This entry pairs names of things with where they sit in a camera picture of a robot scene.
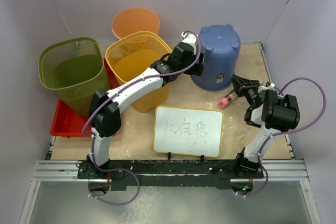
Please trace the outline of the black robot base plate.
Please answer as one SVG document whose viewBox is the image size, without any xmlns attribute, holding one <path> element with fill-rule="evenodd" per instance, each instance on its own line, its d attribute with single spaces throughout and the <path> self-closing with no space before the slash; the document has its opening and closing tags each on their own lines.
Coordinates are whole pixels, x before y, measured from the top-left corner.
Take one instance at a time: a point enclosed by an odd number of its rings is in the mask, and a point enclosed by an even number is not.
<svg viewBox="0 0 336 224">
<path fill-rule="evenodd" d="M 233 159 L 187 160 L 110 160 L 98 170 L 90 159 L 81 161 L 79 179 L 111 181 L 112 191 L 125 191 L 129 186 L 215 187 L 230 189 L 232 179 L 264 177 L 262 170 L 249 177 L 239 177 Z"/>
</svg>

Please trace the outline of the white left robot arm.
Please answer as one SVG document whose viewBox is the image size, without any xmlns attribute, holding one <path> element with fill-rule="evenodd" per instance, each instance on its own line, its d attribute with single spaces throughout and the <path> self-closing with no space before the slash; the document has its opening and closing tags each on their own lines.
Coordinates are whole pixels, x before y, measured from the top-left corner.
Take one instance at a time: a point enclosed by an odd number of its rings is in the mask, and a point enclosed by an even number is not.
<svg viewBox="0 0 336 224">
<path fill-rule="evenodd" d="M 118 88 L 97 90 L 92 98 L 89 118 L 92 138 L 90 173 L 96 178 L 108 172 L 109 146 L 113 135 L 121 128 L 121 113 L 138 99 L 175 81 L 181 74 L 201 75 L 203 57 L 201 43 L 191 31 L 182 33 L 183 40 L 172 53 L 152 63 L 142 74 Z"/>
</svg>

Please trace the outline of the blue plastic bucket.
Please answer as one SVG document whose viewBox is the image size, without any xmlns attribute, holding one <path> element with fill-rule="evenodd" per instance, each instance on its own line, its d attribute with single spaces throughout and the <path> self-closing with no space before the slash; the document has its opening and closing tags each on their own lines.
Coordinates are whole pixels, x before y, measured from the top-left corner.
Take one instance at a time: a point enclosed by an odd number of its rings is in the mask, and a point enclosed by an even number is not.
<svg viewBox="0 0 336 224">
<path fill-rule="evenodd" d="M 235 72 L 241 42 L 233 26 L 211 25 L 203 27 L 198 35 L 204 52 L 204 71 L 192 76 L 194 83 L 208 91 L 228 87 Z"/>
</svg>

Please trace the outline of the yellow slatted waste basket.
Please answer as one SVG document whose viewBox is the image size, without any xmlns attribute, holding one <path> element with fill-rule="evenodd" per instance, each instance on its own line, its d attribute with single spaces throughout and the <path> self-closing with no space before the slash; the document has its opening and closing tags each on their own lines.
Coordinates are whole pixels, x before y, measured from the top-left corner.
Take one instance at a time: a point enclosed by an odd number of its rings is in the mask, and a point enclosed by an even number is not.
<svg viewBox="0 0 336 224">
<path fill-rule="evenodd" d="M 123 85 L 142 74 L 163 55 L 171 52 L 170 47 L 157 34 L 140 31 L 109 46 L 105 59 L 118 83 Z M 147 113 L 165 102 L 169 91 L 168 84 L 139 98 L 132 106 L 138 112 Z"/>
</svg>

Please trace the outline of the orange plastic bin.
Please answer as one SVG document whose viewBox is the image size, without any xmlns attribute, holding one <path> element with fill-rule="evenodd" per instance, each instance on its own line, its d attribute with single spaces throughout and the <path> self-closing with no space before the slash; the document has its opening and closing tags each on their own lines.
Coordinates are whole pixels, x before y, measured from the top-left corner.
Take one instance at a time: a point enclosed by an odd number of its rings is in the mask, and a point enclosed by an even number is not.
<svg viewBox="0 0 336 224">
<path fill-rule="evenodd" d="M 112 32 L 120 40 L 140 31 L 150 31 L 159 34 L 160 20 L 157 14 L 147 8 L 129 8 L 120 12 L 112 21 Z M 142 49 L 154 49 L 154 39 L 139 36 L 120 46 L 123 56 Z"/>
</svg>

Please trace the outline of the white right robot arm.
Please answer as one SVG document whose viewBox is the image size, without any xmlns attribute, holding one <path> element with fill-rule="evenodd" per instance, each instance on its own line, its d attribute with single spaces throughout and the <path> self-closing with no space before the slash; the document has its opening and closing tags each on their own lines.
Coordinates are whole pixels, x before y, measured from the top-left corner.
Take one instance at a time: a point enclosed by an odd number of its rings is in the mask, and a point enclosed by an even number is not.
<svg viewBox="0 0 336 224">
<path fill-rule="evenodd" d="M 300 111 L 297 98 L 279 95 L 271 82 L 261 83 L 235 74 L 231 81 L 238 97 L 246 98 L 249 104 L 244 121 L 259 128 L 252 142 L 237 154 L 233 166 L 238 177 L 249 177 L 261 170 L 260 162 L 279 134 L 297 127 Z"/>
</svg>

